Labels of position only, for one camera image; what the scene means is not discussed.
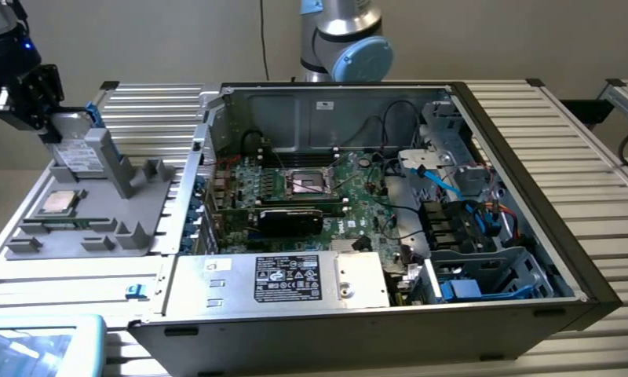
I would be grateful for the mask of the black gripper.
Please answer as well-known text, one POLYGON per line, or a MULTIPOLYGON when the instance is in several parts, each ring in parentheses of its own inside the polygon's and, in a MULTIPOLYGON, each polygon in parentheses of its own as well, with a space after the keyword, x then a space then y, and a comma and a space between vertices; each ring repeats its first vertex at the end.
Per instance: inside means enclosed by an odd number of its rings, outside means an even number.
POLYGON ((0 88, 0 120, 34 133, 45 144, 61 142, 51 115, 64 101, 57 66, 43 64, 0 88))

